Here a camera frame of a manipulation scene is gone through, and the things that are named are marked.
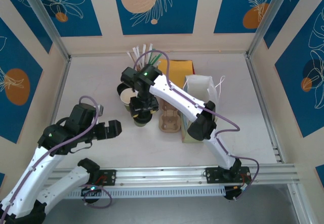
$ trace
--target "metal frame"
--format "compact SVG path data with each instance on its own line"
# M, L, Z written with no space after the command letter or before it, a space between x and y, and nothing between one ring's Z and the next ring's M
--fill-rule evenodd
M58 112L59 107L60 107L60 102L61 102L61 99L62 99L62 95L63 95L65 83L66 83L66 80L67 80L67 76L68 76L68 73L69 73L69 70L70 70L70 66L71 66L71 59L69 59L67 61L66 65L65 65L65 69L64 69L64 73L63 73L63 76L62 76L62 79L61 79L61 82L60 82L59 90L57 91L57 95L56 95L56 98L55 98L55 105L54 105L53 113L52 113L52 116L51 116L50 124L55 123L56 115L57 115L57 112Z
M60 83L60 87L56 96L56 102L51 118L51 123L55 122L55 118L60 105L61 97L64 91L64 86L68 77L68 72L71 64L71 55L65 47L53 21L49 17L41 0L27 0L40 20L42 26L50 36L54 45L65 58L67 64ZM300 184L297 171L293 164L286 164L286 158L282 148L278 142L273 123L271 122L266 103L263 99L263 94L259 86L259 81L253 66L252 55L256 50L260 41L267 29L269 28L273 18L275 17L279 7L284 0L272 0L271 6L266 12L259 28L256 31L255 37L247 52L236 51L231 54L246 53L246 63L250 72L251 80L261 107L261 111L267 126L268 134L271 139L273 149L275 151L277 164L261 164L260 172L256 178L254 185L260 184L287 184L291 193L292 202L300 223L317 223L314 219L314 214L310 208L305 191ZM185 52L186 54L218 54L226 52ZM89 54L75 55L81 56L104 56L114 54ZM223 195L222 192L225 185L207 184L204 171L210 166L193 166L193 167L149 167L149 168L115 168L116 185L109 187L107 190L113 193L114 198L141 198L141 197L171 197L171 196L218 196ZM252 174L256 171L255 165L249 165ZM46 185L49 186L56 182L61 177L65 176L70 169L56 169ZM73 191L67 198L75 199L82 198L80 189Z
M255 36L250 44L250 47L247 51L248 57L253 55L254 51L258 47L259 43L263 40L263 37L265 33L267 32L270 24L272 23L275 15L277 14L282 2L284 0L272 0L270 3L269 8L267 9L267 12L265 13L263 19L261 20L261 23L259 27L257 28L257 31L255 33Z
M286 162L286 156L284 154L284 151L283 151L282 147L278 143L279 142L278 137L277 137L277 134L275 132L273 123L271 121L271 118L269 116L268 108L267 108L267 105L266 105L266 103L264 101L264 97L263 97L261 88L259 86L259 80L258 80L258 78L256 76L253 63L252 63L252 61L251 61L251 59L249 58L248 55L245 55L245 59L246 59L246 62L247 62L247 67L249 69L249 73L250 73L250 77L251 77L251 80L252 80L252 83L253 83L253 87L254 87L254 90L256 92L258 101L259 101L261 112L262 112L265 124L267 126L267 130L268 130L269 137L271 139L272 146L274 147L274 150L278 150L278 154L279 154L279 158L280 158L278 160L278 162L285 163Z
M210 54L245 54L246 51L171 51L168 55L210 55ZM124 52L120 53L96 53L96 54L72 54L71 57L103 57L103 56L125 56Z

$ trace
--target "floral wall print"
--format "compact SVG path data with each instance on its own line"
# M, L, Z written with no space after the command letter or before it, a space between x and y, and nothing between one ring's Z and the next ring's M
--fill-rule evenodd
M35 16L26 0L11 1L22 6L18 11L24 19ZM41 1L62 37L102 35L91 0Z
M268 48L270 48L272 45L273 41L279 34L285 22L288 20L288 17L293 12L298 2L299 0L284 0L281 4L276 16L270 24L268 31L263 37Z
M30 8L30 5L27 0L10 0L15 6L17 11L20 13L22 18L25 20L26 24L30 30L34 33L38 41L43 46L44 50L49 53L52 47L52 40L46 33L41 22L38 20L35 13Z
M198 0L116 0L124 35L192 33Z
M253 33L271 0L222 0L214 33Z
M303 137L324 126L324 0L275 64Z
M42 71L0 19L0 137L17 143Z

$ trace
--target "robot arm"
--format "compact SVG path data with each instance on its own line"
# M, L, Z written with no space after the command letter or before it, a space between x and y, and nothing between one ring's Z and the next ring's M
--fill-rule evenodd
M181 92L185 96L183 97L169 87L167 77L161 71L149 64L139 72L128 67L122 73L121 81L138 92L137 97L131 98L130 102L133 117L141 117L141 114L148 111L151 113L157 111L158 103L154 95L158 96L176 107L193 122L188 129L188 133L194 139L203 141L207 145L217 158L218 165L221 168L230 169L236 161L239 161L226 153L214 137L216 133L215 116L201 109L206 108L215 111L213 102L205 103L195 99L171 82L172 89Z
M43 135L38 141L38 147L35 150L30 164L14 189L0 204L0 216L6 210L8 211L6 214L6 223L42 223L46 214L68 193L98 178L100 167L93 161L84 159L66 177L60 179L49 188L42 190L56 166L78 143L85 142L91 144L92 140L103 140L118 136L122 128L120 122L117 120L109 121L108 127L105 127L104 122L95 124L81 138L51 152L38 166L33 168L34 164L53 147L79 135L89 128L93 124L95 115L96 109L93 106L79 103L75 105L68 118L64 118L57 124L45 128ZM24 184L18 192L18 195L11 202L13 195L22 182Z
M186 93L179 87L177 87L175 84L171 82L171 86L174 87L177 91L184 94L186 97L190 98L192 101L196 103L196 106L194 106L191 102L183 98L181 95L176 93L173 90L170 90L169 85L167 84L167 77L165 75L159 75L154 80L154 85L150 87L149 92L153 95L156 95L163 100L169 102L171 105L173 105L175 108L180 110L191 122L195 122L198 119L198 115L204 114L202 109L198 108L198 105L202 107L208 107L208 105L205 105L205 102L195 99L190 94ZM198 128L198 131L196 130L189 130L189 133L191 136L194 136L194 138L200 138L202 137L200 132L203 130L200 130ZM218 165L225 168L230 169L231 166L233 166L235 159L230 157L228 154L224 152L224 150L221 148L221 146L216 141L214 135L216 133L216 125L215 129L210 133L210 139L203 139L203 142L207 145L209 150L213 153L213 155L216 157Z

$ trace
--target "white floor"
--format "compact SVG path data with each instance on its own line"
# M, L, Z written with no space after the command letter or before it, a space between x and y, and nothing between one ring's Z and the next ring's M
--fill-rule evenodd
M237 123L241 131L224 133L223 140L237 156L252 157L260 163L276 163L242 54L171 54L170 59L192 60L196 74L212 76L215 84L225 75L219 113ZM203 143L184 144L180 132L161 132L158 128L159 112L145 127L134 125L116 91L122 71L131 65L127 55L72 59L57 120L70 114L79 97L89 95L104 106L104 114L99 121L117 119L121 122L123 131L115 139L94 141L91 149L69 154L58 167L75 167L86 157L101 167L216 165L217 159ZM221 120L217 123L218 129L231 127Z

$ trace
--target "beige wall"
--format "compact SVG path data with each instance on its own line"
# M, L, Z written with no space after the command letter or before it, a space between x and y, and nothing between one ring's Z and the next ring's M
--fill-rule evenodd
M193 34L127 35L120 26L116 0L91 0L101 37L65 37L72 54L124 53L138 44L153 43L164 51L246 51L254 33L213 34L222 0L198 0Z
M287 156L296 164L313 210L324 223L324 189L315 167L324 163L324 128L302 138L274 64L322 0L300 0L268 50L262 42L253 56L270 115Z
M0 189L2 199L30 162L36 143L50 122L65 62L54 46L47 54L10 0L0 0L0 17L43 68L18 143L0 137L0 172L6 174Z

